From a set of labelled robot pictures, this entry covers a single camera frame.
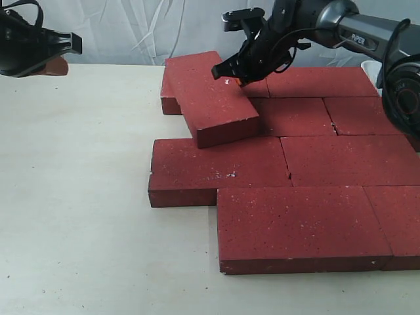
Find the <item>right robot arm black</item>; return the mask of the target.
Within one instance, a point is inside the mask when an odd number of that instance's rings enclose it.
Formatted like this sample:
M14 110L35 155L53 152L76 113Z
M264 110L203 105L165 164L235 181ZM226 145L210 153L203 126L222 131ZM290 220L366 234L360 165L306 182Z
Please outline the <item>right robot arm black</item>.
M360 14L353 1L275 0L269 19L261 8L223 14L225 32L244 31L239 52L213 66L215 79L233 77L240 86L280 74L297 50L315 42L339 47L381 63L376 87L382 90L389 121L419 138L419 26Z

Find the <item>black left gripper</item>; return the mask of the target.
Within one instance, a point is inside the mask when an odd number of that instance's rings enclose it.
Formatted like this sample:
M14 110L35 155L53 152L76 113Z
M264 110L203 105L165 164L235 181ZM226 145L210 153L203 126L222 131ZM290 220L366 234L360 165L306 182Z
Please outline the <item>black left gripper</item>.
M1 10L1 75L67 75L66 53L81 54L82 38L44 28L41 9L33 24L14 9Z

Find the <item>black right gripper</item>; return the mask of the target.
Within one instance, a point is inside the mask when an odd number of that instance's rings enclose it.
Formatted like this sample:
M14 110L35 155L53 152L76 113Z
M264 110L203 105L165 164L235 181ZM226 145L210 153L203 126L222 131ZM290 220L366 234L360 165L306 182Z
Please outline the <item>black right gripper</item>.
M295 35L289 28L277 32L265 20L254 40L247 39L230 58L213 66L214 79L231 77L240 86L261 81L292 61L289 52L295 46Z

